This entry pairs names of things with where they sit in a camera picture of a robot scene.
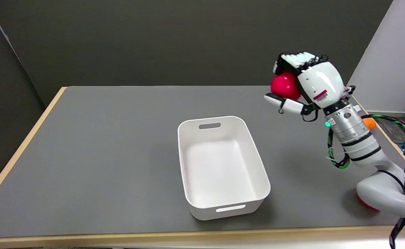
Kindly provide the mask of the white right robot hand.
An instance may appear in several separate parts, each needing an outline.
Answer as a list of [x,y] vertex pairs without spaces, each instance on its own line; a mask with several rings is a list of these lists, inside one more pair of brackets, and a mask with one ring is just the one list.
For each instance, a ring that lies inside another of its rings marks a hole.
[[291,112],[306,116],[325,109],[342,100],[348,100],[355,86],[345,86],[340,73],[329,61],[327,55],[313,55],[309,52],[281,53],[273,66],[277,77],[284,75],[294,79],[294,86],[307,101],[283,96],[272,90],[264,99],[279,107],[279,112]]

